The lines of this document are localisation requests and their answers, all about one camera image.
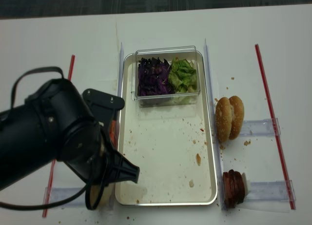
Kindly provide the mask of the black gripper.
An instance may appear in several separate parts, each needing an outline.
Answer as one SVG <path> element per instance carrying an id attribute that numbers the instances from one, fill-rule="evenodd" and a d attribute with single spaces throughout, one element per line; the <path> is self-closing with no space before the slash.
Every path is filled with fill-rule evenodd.
<path id="1" fill-rule="evenodd" d="M 139 167 L 113 147 L 109 136 L 116 112 L 124 106 L 123 98 L 94 89 L 83 96 L 73 89 L 57 102 L 61 129 L 57 160 L 85 183 L 138 183 Z"/>

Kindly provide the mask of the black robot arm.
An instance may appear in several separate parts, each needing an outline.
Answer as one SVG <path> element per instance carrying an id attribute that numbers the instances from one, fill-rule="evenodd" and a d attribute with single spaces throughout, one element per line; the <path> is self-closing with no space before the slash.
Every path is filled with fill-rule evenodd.
<path id="1" fill-rule="evenodd" d="M 138 182 L 139 167 L 113 147 L 109 130 L 125 101 L 94 89 L 80 94 L 53 79 L 24 105 L 1 113 L 0 187 L 5 189 L 52 160 L 64 162 L 83 182 Z"/>

